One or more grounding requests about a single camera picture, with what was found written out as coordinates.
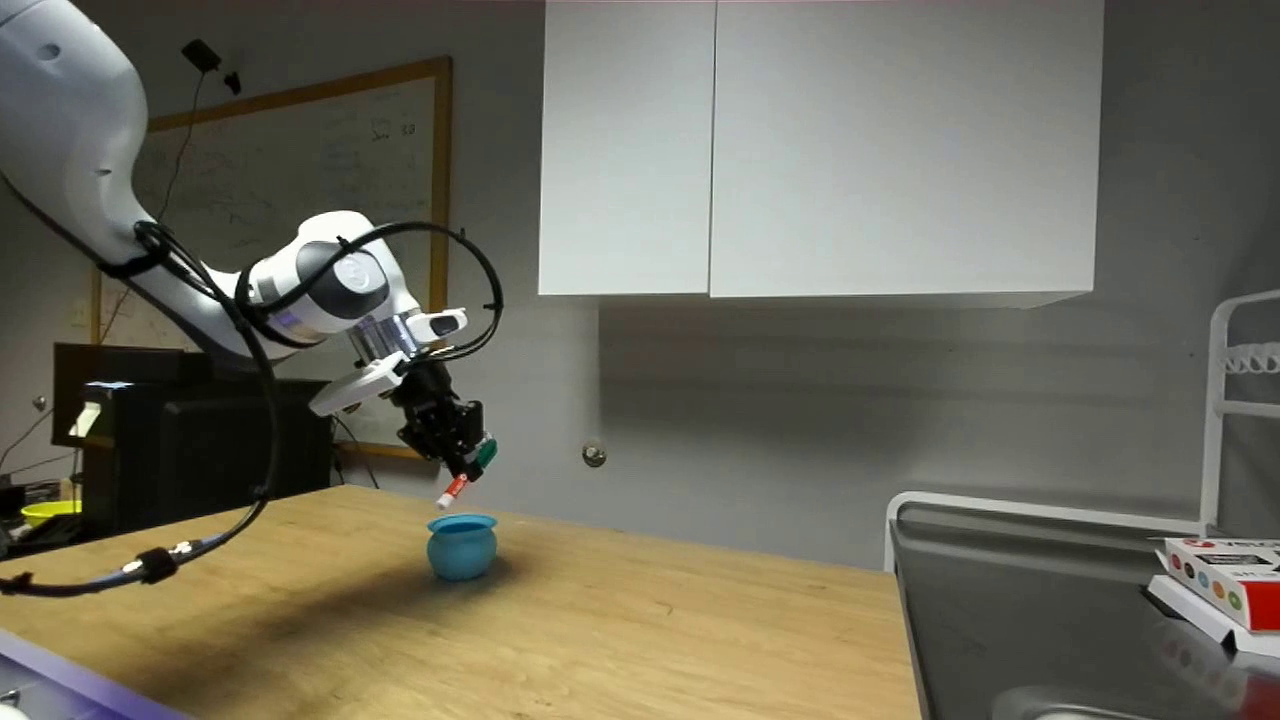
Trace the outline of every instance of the blue object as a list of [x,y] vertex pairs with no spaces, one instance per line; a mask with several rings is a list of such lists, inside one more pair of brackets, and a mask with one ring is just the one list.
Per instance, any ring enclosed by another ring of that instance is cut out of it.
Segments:
[[429,562],[439,579],[475,579],[493,566],[498,557],[498,517],[451,510],[436,517],[429,538]]

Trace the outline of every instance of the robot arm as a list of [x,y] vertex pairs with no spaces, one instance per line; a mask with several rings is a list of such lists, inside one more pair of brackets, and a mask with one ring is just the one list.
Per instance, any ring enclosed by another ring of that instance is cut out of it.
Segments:
[[69,0],[0,0],[0,87],[0,174],[13,191],[205,351],[251,360],[217,293],[237,299],[267,360],[352,335],[361,370],[327,383],[311,413],[393,394],[410,416],[406,443],[439,454],[451,476],[486,470],[493,443],[481,402],[458,399],[431,351],[466,328],[466,311],[424,311],[361,211],[311,215],[298,241],[241,273],[179,251],[132,191],[147,129],[140,76]]

